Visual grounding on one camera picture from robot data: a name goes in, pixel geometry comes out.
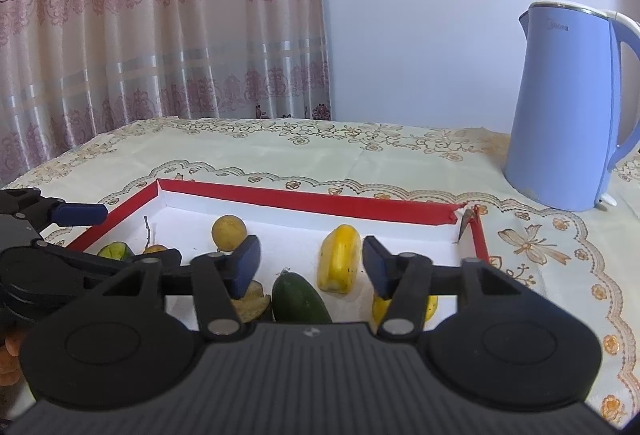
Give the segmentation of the person's left hand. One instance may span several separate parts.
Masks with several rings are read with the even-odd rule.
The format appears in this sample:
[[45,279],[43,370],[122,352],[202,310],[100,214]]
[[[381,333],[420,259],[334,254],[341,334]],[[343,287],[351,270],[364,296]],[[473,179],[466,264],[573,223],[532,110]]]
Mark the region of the person's left hand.
[[8,387],[20,381],[22,376],[20,366],[20,348],[26,332],[17,330],[6,334],[0,348],[0,386]]

